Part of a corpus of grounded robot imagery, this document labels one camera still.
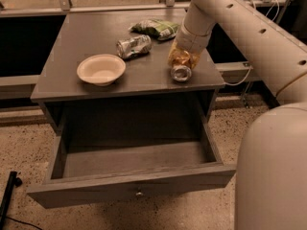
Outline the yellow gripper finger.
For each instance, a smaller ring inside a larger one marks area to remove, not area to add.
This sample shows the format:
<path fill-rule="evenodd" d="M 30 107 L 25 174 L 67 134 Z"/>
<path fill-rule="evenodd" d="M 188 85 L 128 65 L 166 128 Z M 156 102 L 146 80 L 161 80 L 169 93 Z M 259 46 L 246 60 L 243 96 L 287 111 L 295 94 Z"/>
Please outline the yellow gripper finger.
<path fill-rule="evenodd" d="M 191 63 L 191 68 L 194 69 L 198 63 L 200 62 L 201 59 L 201 54 L 200 53 L 191 53 L 190 54 L 190 63 Z"/>
<path fill-rule="evenodd" d="M 175 64 L 182 63 L 183 56 L 184 51 L 177 45 L 177 41 L 174 40 L 168 55 L 168 64 L 173 66 Z"/>

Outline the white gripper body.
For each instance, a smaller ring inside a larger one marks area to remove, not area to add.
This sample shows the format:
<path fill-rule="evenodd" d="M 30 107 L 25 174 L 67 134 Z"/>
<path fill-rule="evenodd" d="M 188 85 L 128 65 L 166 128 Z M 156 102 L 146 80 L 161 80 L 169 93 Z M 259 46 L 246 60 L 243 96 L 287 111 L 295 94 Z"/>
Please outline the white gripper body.
<path fill-rule="evenodd" d="M 208 45 L 212 34 L 212 25 L 205 25 L 194 32 L 188 29 L 185 22 L 182 22 L 175 42 L 179 49 L 192 54 L 200 54 Z"/>

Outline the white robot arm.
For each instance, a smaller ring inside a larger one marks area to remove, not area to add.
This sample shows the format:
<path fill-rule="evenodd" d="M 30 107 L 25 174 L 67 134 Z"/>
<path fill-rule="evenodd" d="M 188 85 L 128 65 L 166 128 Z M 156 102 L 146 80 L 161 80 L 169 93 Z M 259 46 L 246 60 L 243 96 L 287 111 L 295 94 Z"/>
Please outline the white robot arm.
<path fill-rule="evenodd" d="M 175 42 L 189 53 L 220 25 L 276 97 L 239 149 L 235 230 L 307 230 L 306 46 L 244 0 L 191 0 Z"/>

